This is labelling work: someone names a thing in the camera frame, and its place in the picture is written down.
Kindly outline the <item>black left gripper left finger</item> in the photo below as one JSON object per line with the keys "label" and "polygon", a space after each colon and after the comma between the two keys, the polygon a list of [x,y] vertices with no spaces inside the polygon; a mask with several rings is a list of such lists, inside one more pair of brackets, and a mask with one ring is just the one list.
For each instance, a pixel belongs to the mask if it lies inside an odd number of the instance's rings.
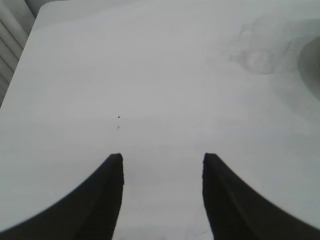
{"label": "black left gripper left finger", "polygon": [[110,240],[122,205],[124,165],[111,154],[83,183],[36,216],[1,232],[2,240]]}

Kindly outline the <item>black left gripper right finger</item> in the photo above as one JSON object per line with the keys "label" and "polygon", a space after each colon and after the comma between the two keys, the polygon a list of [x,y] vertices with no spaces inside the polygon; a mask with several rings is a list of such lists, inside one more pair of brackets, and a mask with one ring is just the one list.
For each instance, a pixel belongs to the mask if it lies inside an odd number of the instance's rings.
{"label": "black left gripper right finger", "polygon": [[206,153],[202,197],[215,240],[318,240],[320,230],[283,211]]}

